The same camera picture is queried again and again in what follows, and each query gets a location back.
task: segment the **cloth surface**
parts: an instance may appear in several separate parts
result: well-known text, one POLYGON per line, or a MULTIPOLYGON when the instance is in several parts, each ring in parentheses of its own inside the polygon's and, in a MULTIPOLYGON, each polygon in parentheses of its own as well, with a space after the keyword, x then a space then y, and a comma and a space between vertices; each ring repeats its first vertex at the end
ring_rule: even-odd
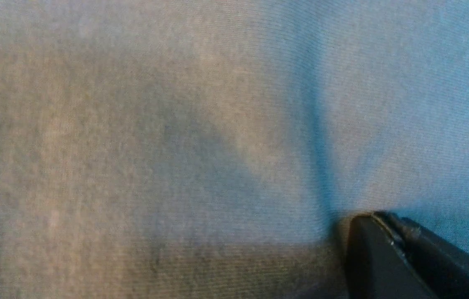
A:
POLYGON ((469 1, 0 0, 0 298, 343 297, 381 209, 469 252, 469 1))

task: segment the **gray fabric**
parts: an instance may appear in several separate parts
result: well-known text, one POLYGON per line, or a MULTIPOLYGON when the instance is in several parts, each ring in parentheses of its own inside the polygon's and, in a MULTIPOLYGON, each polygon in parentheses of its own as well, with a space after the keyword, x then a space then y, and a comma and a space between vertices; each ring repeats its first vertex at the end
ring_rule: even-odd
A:
POLYGON ((469 1, 0 0, 0 298, 340 297, 374 209, 469 252, 469 1))

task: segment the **black plastic object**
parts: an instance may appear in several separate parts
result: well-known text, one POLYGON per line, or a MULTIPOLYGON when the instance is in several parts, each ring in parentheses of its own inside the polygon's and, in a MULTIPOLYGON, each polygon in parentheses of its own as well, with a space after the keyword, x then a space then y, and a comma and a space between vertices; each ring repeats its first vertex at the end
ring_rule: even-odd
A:
POLYGON ((469 254, 410 219, 375 212, 349 231, 351 299, 469 299, 469 254))

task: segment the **blue fabric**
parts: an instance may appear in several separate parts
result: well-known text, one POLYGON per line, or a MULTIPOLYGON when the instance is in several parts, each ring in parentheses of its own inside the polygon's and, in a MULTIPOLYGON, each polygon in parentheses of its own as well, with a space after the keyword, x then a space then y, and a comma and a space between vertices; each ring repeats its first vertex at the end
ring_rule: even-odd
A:
POLYGON ((371 210, 469 252, 469 0, 0 0, 0 298, 345 296, 371 210))

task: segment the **fabric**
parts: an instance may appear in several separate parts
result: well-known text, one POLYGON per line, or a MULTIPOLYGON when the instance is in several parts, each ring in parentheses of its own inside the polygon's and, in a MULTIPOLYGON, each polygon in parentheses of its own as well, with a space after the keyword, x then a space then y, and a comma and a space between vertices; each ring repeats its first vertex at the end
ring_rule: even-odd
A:
POLYGON ((344 297, 381 209, 469 252, 469 1, 0 0, 0 298, 344 297))

